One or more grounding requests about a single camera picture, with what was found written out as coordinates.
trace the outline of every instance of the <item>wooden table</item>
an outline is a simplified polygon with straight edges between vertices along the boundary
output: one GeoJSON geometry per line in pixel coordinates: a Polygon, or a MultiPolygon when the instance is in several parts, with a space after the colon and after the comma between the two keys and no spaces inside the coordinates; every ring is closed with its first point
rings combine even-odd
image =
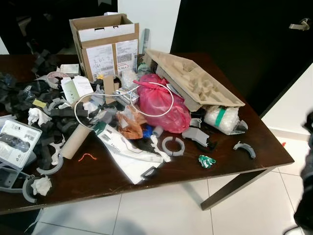
{"type": "MultiPolygon", "coordinates": [[[[194,60],[246,103],[207,54],[186,53],[178,54],[178,56],[194,60]]],[[[62,63],[78,63],[76,55],[60,55],[59,58],[62,63]]],[[[10,73],[20,81],[29,81],[35,78],[30,71],[34,60],[32,55],[1,55],[0,71],[10,73]]],[[[204,169],[199,164],[198,157],[203,153],[196,148],[193,141],[184,140],[186,148],[182,157],[175,157],[170,163],[165,163],[152,179],[138,185],[130,183],[102,142],[94,133],[90,133],[73,159],[65,159],[61,170],[51,176],[53,189],[49,195],[39,197],[36,204],[31,204],[23,198],[22,194],[0,192],[0,214],[34,210],[162,185],[240,173],[201,203],[201,208],[207,210],[275,167],[294,162],[248,104],[239,109],[239,116],[249,126],[249,130],[245,134],[227,136],[212,128],[215,134],[210,138],[218,141],[218,146],[212,154],[209,154],[217,161],[210,169],[204,169]],[[251,145],[256,153],[256,159],[252,160],[244,150],[233,150],[233,146],[238,141],[251,145]],[[98,160],[85,158],[78,162],[78,159],[86,152],[91,153],[98,160]]],[[[167,136],[181,137],[179,134],[164,132],[159,138],[159,143],[167,136]]],[[[35,168],[36,164],[33,164],[24,171],[38,175],[35,168]]]]}

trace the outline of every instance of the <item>orange string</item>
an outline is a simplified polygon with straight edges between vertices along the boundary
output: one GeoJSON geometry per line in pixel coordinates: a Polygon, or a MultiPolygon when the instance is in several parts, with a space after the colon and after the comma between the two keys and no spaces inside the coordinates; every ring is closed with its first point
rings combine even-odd
{"type": "Polygon", "coordinates": [[[84,159],[85,156],[90,156],[92,159],[97,160],[97,158],[92,156],[90,153],[84,153],[83,156],[81,157],[81,159],[79,159],[78,161],[80,162],[82,159],[84,159]]]}

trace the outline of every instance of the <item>black door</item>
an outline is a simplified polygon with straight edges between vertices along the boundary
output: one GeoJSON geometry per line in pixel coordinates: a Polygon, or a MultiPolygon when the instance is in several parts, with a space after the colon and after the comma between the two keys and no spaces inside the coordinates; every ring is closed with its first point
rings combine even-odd
{"type": "Polygon", "coordinates": [[[289,29],[303,18],[312,0],[181,0],[171,52],[209,53],[261,115],[313,62],[313,29],[289,29]]]}

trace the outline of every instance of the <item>table leg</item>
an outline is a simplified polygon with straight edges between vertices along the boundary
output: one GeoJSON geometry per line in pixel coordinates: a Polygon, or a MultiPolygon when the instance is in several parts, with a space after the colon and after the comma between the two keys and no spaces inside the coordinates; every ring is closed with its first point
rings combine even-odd
{"type": "Polygon", "coordinates": [[[247,173],[241,173],[236,176],[232,181],[210,196],[208,199],[201,203],[201,209],[203,211],[210,209],[211,207],[219,204],[221,201],[235,194],[239,190],[248,186],[255,180],[259,179],[261,176],[270,172],[273,167],[264,170],[257,170],[247,173]]]}

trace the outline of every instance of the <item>white tiled floor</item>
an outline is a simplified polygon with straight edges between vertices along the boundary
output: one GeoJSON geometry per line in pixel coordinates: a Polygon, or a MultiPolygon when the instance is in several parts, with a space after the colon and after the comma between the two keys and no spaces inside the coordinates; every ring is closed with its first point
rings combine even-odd
{"type": "MultiPolygon", "coordinates": [[[[34,235],[279,235],[294,225],[302,196],[305,141],[278,138],[295,163],[278,167],[202,211],[200,202],[233,176],[153,188],[44,210],[34,235]]],[[[300,229],[288,235],[302,235],[300,229]]]]}

